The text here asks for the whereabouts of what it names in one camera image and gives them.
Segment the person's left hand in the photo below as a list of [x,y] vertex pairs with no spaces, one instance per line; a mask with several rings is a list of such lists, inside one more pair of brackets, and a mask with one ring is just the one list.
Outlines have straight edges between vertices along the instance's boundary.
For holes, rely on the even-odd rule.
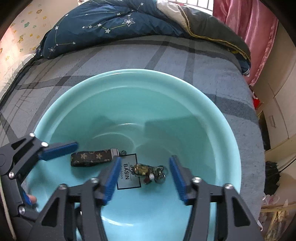
[[36,204],[37,203],[37,198],[35,197],[35,196],[33,196],[33,195],[27,195],[28,196],[28,198],[29,198],[29,200],[30,200],[30,203],[32,204],[32,205],[34,205],[34,204]]

